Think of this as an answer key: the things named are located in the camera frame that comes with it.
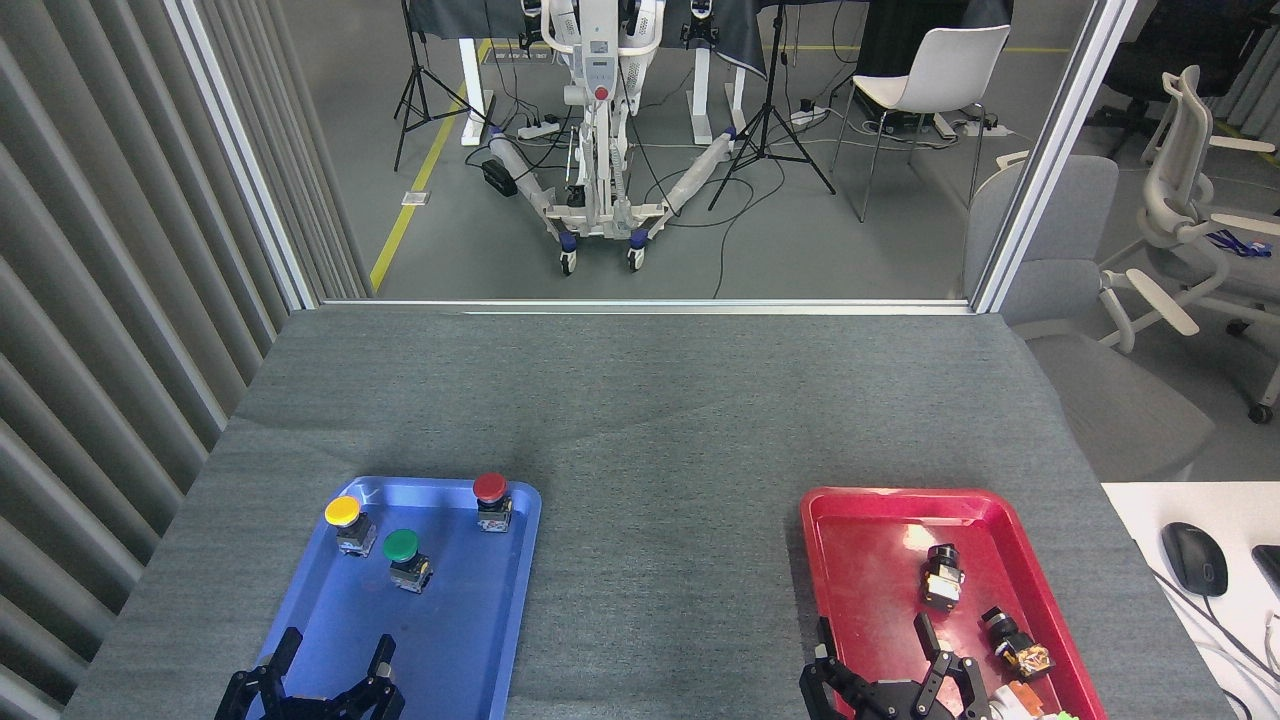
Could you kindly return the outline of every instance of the red button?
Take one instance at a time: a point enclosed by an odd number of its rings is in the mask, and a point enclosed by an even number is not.
[[[476,478],[476,482],[471,486],[471,491],[476,493],[476,500],[485,502],[502,500],[507,495],[507,478],[503,478],[498,473],[485,473]]]

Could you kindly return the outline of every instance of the yellow button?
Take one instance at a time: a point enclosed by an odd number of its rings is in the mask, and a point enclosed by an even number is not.
[[[360,518],[360,501],[349,495],[333,498],[329,507],[324,509],[325,521],[338,528],[346,528],[355,523],[356,518]]]

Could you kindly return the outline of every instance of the blue tray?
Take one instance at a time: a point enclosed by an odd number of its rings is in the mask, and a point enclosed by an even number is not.
[[[513,512],[506,533],[476,527],[471,480],[356,478],[339,495],[360,498],[378,524],[369,557],[342,555],[321,516],[298,562],[261,656],[284,629],[302,647],[284,678],[292,696],[334,697],[364,678],[383,633],[396,638],[392,680],[404,719],[500,720],[516,662],[541,497],[509,483]],[[435,574],[415,594],[392,585],[381,543],[410,528]],[[261,716],[260,703],[253,711]]]

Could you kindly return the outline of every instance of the red tray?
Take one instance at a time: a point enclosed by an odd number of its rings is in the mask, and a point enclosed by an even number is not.
[[[818,612],[831,621],[836,653],[869,682],[920,680],[928,662],[913,620],[929,547],[954,543],[965,573],[950,614],[928,609],[942,647],[978,659],[989,694],[1016,679],[987,643],[982,614],[998,605],[1050,651],[1057,666],[1030,683],[1046,712],[1103,720],[1066,621],[1014,509],[980,489],[814,488],[800,501]],[[961,710],[954,683],[938,693]],[[838,702],[847,716],[851,710]]]

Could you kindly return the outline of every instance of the chair wheel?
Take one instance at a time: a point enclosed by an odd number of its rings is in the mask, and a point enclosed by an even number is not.
[[[1266,425],[1275,418],[1275,410],[1270,405],[1262,405],[1261,402],[1249,407],[1249,419],[1258,425]]]

